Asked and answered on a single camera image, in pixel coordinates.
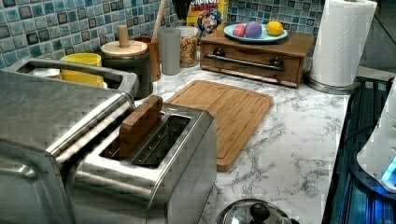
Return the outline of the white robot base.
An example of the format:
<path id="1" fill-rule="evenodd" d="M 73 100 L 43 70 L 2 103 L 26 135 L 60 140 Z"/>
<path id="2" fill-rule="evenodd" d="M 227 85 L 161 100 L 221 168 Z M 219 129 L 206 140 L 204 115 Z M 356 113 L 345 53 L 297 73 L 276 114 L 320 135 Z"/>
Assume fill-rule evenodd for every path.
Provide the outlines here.
<path id="1" fill-rule="evenodd" d="M 387 101 L 369 140 L 357 154 L 362 170 L 386 191 L 394 193 L 396 157 L 396 87 L 392 82 Z"/>

